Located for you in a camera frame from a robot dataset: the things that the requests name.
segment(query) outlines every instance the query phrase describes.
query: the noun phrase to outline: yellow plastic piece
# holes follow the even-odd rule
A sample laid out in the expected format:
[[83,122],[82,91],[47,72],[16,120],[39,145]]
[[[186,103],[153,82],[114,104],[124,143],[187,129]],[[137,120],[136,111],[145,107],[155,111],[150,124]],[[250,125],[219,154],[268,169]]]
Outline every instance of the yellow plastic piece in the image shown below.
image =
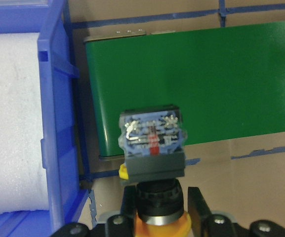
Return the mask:
[[177,221],[165,226],[148,225],[137,215],[135,237],[187,237],[191,225],[190,215],[186,211]]
[[127,172],[127,167],[125,164],[121,164],[119,168],[119,177],[122,179],[129,179],[128,172]]

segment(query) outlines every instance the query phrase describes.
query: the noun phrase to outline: green surface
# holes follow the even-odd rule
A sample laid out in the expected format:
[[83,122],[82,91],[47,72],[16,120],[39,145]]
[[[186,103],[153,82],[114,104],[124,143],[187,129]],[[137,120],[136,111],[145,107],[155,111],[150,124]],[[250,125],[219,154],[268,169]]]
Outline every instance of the green surface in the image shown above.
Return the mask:
[[100,154],[122,153],[119,115],[181,108],[188,144],[285,131],[285,22],[86,44]]

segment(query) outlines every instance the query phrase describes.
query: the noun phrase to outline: white foam sheet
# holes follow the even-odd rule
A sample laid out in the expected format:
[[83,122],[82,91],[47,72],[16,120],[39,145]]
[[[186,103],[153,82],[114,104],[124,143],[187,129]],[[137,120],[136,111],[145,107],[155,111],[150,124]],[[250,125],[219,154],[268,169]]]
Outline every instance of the white foam sheet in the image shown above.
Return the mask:
[[0,214],[48,209],[37,38],[0,34]]

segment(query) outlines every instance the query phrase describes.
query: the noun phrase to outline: screw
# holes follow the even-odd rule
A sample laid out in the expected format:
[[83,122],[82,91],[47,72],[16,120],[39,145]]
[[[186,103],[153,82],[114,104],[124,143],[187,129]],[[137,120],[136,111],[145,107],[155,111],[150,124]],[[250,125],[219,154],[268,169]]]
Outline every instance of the screw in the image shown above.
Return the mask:
[[271,231],[271,227],[269,226],[269,224],[261,222],[259,223],[259,230],[263,232],[269,232]]
[[70,229],[70,234],[77,235],[82,231],[82,227],[80,225],[76,225],[72,229]]
[[121,225],[123,223],[123,217],[122,216],[116,216],[113,219],[113,223],[115,225]]
[[225,218],[223,216],[215,216],[214,222],[217,224],[225,223]]

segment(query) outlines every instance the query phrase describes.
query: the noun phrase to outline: blue plastic bin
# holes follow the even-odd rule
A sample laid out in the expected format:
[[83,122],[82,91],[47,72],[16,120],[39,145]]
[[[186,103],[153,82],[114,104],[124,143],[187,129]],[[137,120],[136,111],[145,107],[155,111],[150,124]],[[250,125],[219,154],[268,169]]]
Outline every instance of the blue plastic bin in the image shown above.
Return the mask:
[[61,20],[65,0],[48,4],[0,6],[1,33],[39,32],[42,163],[46,169],[49,211],[17,211],[0,215],[0,237],[49,236],[65,223],[77,221],[87,198],[79,190],[74,138],[69,42]]

